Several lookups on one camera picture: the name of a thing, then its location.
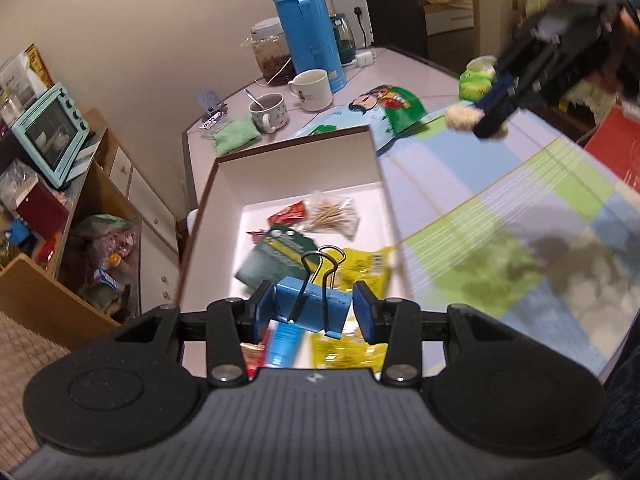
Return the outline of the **beige fluffy item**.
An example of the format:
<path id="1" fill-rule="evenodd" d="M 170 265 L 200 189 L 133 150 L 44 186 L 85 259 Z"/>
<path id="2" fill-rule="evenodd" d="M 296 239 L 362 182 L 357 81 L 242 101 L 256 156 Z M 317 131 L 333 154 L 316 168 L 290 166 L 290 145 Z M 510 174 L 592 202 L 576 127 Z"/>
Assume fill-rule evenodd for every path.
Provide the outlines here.
<path id="1" fill-rule="evenodd" d="M 480 140 L 498 141 L 508 135 L 509 129 L 505 122 L 491 134 L 476 133 L 474 128 L 484 116 L 484 112 L 475 106 L 451 105 L 445 112 L 446 127 L 452 131 L 473 133 Z"/>

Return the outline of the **red candy wrapper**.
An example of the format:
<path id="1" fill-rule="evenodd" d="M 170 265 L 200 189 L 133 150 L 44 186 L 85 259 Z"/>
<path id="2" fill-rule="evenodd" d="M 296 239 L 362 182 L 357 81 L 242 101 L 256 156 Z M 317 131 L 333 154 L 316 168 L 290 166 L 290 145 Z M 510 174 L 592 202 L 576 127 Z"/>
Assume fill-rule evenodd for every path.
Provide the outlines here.
<path id="1" fill-rule="evenodd" d="M 247 376 L 253 378 L 257 371 L 265 365 L 265 345 L 242 342 L 241 351 L 247 369 Z"/>

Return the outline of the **blue tube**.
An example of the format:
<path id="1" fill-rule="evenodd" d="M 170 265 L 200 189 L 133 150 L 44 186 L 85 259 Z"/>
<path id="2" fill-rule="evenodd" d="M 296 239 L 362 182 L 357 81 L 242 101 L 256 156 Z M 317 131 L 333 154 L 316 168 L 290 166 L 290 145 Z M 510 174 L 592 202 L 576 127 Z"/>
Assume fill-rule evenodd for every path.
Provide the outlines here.
<path id="1" fill-rule="evenodd" d="M 274 322 L 266 344 L 265 366 L 291 368 L 302 344 L 305 331 L 295 324 Z"/>

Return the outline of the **yellow snack packet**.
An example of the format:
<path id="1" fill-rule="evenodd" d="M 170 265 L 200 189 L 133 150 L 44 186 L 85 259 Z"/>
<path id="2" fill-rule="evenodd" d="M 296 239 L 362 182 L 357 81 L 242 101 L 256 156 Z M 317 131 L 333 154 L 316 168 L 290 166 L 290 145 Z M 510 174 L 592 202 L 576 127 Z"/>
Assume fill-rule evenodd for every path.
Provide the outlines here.
<path id="1" fill-rule="evenodd" d="M 343 253 L 326 248 L 336 260 L 344 259 L 336 272 L 334 288 L 340 292 L 352 292 L 356 281 L 364 281 L 378 298 L 386 292 L 390 280 L 390 252 L 384 247 L 377 252 L 363 252 L 345 248 Z M 310 336 L 311 363 L 315 368 L 370 368 L 381 371 L 387 344 L 368 344 L 363 339 L 355 313 L 349 309 L 340 339 L 321 334 Z"/>

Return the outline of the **blue binder clip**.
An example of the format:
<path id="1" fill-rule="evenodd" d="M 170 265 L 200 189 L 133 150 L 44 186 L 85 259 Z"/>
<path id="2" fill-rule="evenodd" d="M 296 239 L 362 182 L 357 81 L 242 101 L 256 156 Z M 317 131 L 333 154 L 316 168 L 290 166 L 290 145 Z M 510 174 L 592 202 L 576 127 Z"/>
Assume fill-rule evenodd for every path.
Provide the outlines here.
<path id="1" fill-rule="evenodd" d="M 273 317 L 307 332 L 340 339 L 352 305 L 352 295 L 334 287 L 337 271 L 345 261 L 346 252 L 334 245 L 304 252 L 300 262 L 305 276 L 287 276 L 274 285 Z"/>

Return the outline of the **dark green card packet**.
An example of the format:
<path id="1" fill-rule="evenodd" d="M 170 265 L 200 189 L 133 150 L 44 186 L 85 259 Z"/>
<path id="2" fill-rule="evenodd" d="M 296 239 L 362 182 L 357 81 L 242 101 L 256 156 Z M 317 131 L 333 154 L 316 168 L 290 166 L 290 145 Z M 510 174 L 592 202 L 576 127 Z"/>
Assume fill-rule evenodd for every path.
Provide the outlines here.
<path id="1" fill-rule="evenodd" d="M 235 278 L 251 290 L 262 281 L 277 284 L 288 276 L 303 281 L 307 270 L 302 255 L 317 249 L 312 238 L 284 224 L 274 224 L 248 253 Z"/>

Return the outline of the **cotton swab bag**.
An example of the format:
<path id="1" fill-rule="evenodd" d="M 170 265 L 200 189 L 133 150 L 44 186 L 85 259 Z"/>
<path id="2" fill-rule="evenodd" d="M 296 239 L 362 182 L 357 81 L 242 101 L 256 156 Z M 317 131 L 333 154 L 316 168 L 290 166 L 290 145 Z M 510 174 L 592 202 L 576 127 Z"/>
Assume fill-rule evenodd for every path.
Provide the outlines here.
<path id="1" fill-rule="evenodd" d="M 303 226 L 309 232 L 337 232 L 352 240 L 358 231 L 360 215 L 352 197 L 314 192 L 307 200 Z"/>

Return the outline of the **red snack packet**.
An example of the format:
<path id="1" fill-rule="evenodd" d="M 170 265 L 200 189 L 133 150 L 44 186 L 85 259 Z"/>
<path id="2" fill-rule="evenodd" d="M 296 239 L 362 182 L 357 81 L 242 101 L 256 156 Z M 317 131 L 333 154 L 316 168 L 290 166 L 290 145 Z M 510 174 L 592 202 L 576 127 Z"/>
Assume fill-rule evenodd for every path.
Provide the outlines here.
<path id="1" fill-rule="evenodd" d="M 303 200 L 288 205 L 283 209 L 275 212 L 267 218 L 267 222 L 270 226 L 276 224 L 282 224 L 282 226 L 295 226 L 300 222 L 303 222 L 307 217 L 307 208 Z"/>

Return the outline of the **green tissue pack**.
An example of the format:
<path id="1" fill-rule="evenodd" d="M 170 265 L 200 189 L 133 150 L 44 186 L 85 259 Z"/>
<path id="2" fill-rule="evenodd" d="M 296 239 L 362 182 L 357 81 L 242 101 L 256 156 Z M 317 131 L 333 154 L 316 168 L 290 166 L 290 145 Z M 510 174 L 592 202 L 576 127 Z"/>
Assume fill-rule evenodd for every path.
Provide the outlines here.
<path id="1" fill-rule="evenodd" d="M 465 101 L 478 102 L 494 85 L 496 79 L 495 65 L 497 58 L 483 55 L 473 58 L 466 64 L 465 70 L 458 80 L 459 98 Z"/>

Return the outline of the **light blue snack bag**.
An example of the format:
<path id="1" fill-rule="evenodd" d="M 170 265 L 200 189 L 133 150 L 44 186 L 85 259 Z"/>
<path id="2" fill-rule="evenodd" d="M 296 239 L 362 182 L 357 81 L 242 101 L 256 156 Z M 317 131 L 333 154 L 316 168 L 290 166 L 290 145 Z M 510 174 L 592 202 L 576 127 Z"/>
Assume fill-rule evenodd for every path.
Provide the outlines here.
<path id="1" fill-rule="evenodd" d="M 426 109 L 409 90 L 381 84 L 349 103 L 334 106 L 299 129 L 294 138 L 318 136 L 337 130 L 368 127 L 376 150 L 382 153 L 398 136 L 415 127 Z"/>

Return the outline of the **red chair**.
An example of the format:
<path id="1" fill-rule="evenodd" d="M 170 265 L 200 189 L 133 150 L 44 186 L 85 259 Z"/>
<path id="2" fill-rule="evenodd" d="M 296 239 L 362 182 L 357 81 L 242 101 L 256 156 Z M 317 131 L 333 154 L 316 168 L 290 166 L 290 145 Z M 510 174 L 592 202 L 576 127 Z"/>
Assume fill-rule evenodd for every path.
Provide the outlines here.
<path id="1" fill-rule="evenodd" d="M 626 185 L 639 191 L 639 136 L 639 116 L 623 107 L 612 107 L 585 150 Z"/>

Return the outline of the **brown cardboard box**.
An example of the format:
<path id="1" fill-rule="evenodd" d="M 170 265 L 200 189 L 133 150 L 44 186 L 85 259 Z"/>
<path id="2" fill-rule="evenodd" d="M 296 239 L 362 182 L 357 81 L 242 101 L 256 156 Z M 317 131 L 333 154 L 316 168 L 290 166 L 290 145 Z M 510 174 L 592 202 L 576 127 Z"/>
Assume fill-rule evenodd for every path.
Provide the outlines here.
<path id="1" fill-rule="evenodd" d="M 181 310 L 203 311 L 218 299 L 250 296 L 235 277 L 254 246 L 250 232 L 315 192 L 352 198 L 360 222 L 354 238 L 321 232 L 312 239 L 364 252 L 390 248 L 387 295 L 411 297 L 390 191 L 371 133 L 359 127 L 251 148 L 214 163 L 186 248 L 176 301 Z"/>

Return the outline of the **wooden shelf cabinet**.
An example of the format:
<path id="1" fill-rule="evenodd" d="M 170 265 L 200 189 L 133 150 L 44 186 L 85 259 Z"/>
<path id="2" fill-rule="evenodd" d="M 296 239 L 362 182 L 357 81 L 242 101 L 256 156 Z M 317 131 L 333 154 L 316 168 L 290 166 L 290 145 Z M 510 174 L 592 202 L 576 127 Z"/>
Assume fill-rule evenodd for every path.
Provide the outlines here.
<path id="1" fill-rule="evenodd" d="M 51 240 L 1 269 L 1 311 L 73 350 L 175 300 L 176 219 L 114 135 L 103 114 L 87 171 L 66 194 L 67 217 Z"/>

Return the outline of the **white mug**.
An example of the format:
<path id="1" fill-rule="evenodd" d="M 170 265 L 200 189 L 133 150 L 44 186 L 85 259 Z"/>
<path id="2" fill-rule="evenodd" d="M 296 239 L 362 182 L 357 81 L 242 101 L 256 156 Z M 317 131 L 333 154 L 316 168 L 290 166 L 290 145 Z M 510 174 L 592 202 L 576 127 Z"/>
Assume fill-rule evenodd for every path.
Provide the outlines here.
<path id="1" fill-rule="evenodd" d="M 333 104 L 333 94 L 325 70 L 305 70 L 288 82 L 288 90 L 306 112 L 321 112 Z"/>

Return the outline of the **green cloth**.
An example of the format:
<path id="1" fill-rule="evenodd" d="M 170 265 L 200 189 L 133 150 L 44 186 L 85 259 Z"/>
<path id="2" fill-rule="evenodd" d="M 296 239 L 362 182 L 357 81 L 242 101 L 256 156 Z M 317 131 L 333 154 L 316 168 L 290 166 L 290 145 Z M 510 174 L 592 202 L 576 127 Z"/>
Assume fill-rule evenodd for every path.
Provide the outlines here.
<path id="1" fill-rule="evenodd" d="M 229 122 L 224 128 L 213 135 L 213 144 L 217 156 L 228 155 L 251 144 L 260 138 L 250 115 L 242 116 Z"/>

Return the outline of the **blue thermos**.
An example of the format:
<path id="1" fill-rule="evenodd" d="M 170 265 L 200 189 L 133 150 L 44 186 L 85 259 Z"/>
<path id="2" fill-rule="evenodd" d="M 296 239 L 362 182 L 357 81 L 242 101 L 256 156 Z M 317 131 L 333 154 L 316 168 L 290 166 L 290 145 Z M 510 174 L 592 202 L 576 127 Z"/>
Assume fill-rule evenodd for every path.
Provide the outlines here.
<path id="1" fill-rule="evenodd" d="M 326 0 L 272 1 L 276 6 L 296 73 L 325 70 L 331 92 L 343 89 L 346 78 Z"/>

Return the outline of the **quilted beige chair cover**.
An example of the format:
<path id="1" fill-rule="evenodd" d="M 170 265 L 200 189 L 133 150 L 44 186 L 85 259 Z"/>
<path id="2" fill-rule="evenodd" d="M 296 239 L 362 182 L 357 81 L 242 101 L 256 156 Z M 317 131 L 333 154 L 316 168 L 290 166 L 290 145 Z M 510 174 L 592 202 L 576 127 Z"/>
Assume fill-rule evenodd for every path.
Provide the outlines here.
<path id="1" fill-rule="evenodd" d="M 26 420 L 23 396 L 29 381 L 68 350 L 21 326 L 0 318 L 0 464 L 9 471 L 35 452 L 38 444 Z"/>

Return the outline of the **phone stand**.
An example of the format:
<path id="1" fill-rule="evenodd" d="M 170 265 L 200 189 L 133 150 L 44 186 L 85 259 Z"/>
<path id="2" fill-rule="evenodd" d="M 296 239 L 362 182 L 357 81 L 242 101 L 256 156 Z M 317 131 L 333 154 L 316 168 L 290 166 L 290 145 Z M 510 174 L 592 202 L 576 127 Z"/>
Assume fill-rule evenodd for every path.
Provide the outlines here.
<path id="1" fill-rule="evenodd" d="M 204 110 L 203 119 L 221 120 L 228 114 L 228 105 L 214 90 L 205 90 L 196 96 L 198 105 Z"/>

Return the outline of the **patterned mug with spoon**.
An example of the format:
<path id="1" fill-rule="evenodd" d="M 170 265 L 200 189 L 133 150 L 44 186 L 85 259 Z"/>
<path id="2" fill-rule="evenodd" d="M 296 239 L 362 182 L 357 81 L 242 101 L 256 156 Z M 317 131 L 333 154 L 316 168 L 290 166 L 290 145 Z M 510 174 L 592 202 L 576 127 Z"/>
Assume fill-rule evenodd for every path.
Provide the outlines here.
<path id="1" fill-rule="evenodd" d="M 248 90 L 245 93 L 250 99 L 250 116 L 260 133 L 276 133 L 288 124 L 288 109 L 281 93 L 267 93 L 262 96 L 253 96 Z"/>

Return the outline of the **dark red box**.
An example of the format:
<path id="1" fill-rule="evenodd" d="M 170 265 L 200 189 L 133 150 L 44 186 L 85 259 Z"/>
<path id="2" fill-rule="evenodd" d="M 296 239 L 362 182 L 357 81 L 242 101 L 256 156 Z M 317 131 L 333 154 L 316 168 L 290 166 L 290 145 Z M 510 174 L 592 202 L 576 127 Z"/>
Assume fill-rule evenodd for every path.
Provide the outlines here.
<path id="1" fill-rule="evenodd" d="M 37 181 L 18 201 L 16 212 L 26 222 L 29 229 L 44 240 L 62 233 L 68 218 L 67 209 Z"/>

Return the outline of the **glass jar with dried fruit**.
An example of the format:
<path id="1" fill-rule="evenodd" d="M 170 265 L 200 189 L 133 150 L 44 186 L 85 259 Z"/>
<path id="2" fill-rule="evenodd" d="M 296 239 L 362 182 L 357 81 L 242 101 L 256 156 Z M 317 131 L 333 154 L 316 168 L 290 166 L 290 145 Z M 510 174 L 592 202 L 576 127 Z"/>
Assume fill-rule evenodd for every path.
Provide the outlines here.
<path id="1" fill-rule="evenodd" d="M 280 18 L 267 18 L 253 25 L 241 50 L 254 55 L 266 86 L 282 86 L 296 75 Z"/>

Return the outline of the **teal toaster oven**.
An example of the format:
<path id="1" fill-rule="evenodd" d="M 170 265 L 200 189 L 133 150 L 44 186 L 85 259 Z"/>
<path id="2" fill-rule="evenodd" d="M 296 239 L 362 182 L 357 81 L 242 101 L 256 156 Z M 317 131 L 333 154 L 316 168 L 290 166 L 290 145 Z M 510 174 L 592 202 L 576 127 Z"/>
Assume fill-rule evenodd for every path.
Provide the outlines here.
<path id="1" fill-rule="evenodd" d="M 88 122 L 60 82 L 21 114 L 11 130 L 52 188 L 65 185 L 91 133 Z"/>

